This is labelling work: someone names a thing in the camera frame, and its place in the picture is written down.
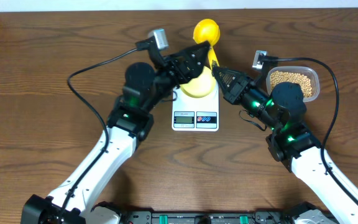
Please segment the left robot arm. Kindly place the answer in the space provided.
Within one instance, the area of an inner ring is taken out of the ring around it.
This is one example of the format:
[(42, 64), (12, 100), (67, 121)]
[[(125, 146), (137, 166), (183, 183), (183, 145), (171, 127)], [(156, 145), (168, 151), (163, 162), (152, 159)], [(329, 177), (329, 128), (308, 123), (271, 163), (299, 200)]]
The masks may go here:
[(81, 164), (45, 198), (32, 195), (24, 204), (21, 223), (119, 223), (122, 213), (96, 200), (114, 173), (148, 136), (151, 110), (172, 90), (199, 77), (210, 44), (204, 41), (175, 54), (162, 56), (155, 38), (140, 41), (153, 64), (133, 63), (125, 72), (122, 95), (107, 119), (103, 133)]

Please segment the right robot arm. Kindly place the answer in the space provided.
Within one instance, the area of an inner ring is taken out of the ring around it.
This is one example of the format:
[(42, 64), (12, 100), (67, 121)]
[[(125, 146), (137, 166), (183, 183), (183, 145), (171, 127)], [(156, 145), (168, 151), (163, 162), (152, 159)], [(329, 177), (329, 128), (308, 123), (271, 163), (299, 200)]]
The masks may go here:
[(272, 130), (266, 137), (272, 157), (302, 180), (325, 204), (339, 223), (358, 223), (358, 188), (340, 171), (325, 146), (304, 121), (306, 105), (299, 84), (283, 82), (267, 94), (260, 88), (270, 67), (281, 60), (264, 56), (257, 60), (260, 75), (212, 65), (213, 77), (232, 105), (241, 105), (251, 117), (262, 122), (259, 129)]

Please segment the yellow plastic measuring scoop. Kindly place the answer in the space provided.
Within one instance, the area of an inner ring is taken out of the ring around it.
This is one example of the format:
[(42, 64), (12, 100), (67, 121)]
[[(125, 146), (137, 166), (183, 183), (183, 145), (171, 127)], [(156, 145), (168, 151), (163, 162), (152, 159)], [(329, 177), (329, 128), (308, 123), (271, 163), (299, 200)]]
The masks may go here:
[(219, 66), (219, 62), (214, 51), (214, 46), (219, 41), (220, 34), (219, 26), (212, 19), (203, 19), (199, 21), (193, 30), (193, 40), (197, 44), (205, 41), (208, 41), (210, 44), (208, 61), (211, 69), (213, 69), (214, 66)]

